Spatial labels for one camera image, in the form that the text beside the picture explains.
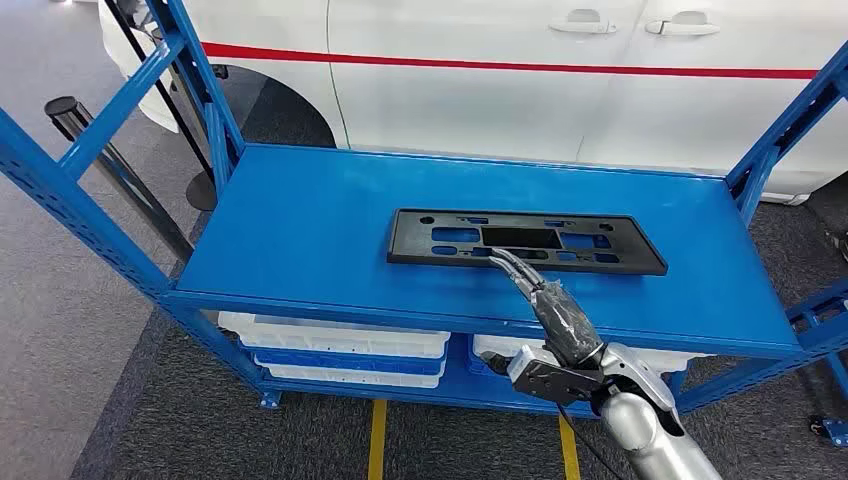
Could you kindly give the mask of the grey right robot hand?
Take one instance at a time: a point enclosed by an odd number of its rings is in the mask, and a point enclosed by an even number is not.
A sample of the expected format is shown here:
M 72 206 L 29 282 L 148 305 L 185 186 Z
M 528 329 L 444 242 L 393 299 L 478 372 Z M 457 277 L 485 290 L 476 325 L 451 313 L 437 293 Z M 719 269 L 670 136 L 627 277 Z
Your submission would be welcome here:
M 599 370 L 604 342 L 586 313 L 561 285 L 548 281 L 513 253 L 494 248 L 489 262 L 514 282 L 545 332 L 545 344 L 566 367 Z

